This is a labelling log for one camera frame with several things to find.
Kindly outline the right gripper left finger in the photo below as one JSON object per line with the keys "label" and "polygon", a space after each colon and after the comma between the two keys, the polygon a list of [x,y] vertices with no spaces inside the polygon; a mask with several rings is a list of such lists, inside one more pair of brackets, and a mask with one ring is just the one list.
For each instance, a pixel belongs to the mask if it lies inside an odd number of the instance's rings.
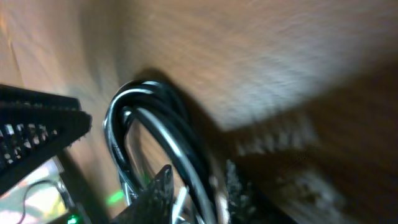
{"label": "right gripper left finger", "polygon": [[171,165],[165,165],[111,224],[171,224],[174,179]]}

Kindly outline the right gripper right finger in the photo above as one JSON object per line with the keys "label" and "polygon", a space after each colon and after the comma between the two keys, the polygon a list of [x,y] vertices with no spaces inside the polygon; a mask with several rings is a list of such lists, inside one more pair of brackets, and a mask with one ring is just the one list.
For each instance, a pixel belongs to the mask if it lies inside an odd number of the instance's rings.
{"label": "right gripper right finger", "polygon": [[226,161],[226,189],[230,224],[295,224],[231,160]]}

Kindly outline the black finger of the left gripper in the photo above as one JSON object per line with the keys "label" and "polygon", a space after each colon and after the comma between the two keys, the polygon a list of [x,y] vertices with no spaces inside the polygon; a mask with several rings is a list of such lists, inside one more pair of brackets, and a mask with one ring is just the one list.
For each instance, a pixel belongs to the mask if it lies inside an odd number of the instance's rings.
{"label": "black finger of the left gripper", "polygon": [[90,128],[76,98],[1,85],[1,193]]}

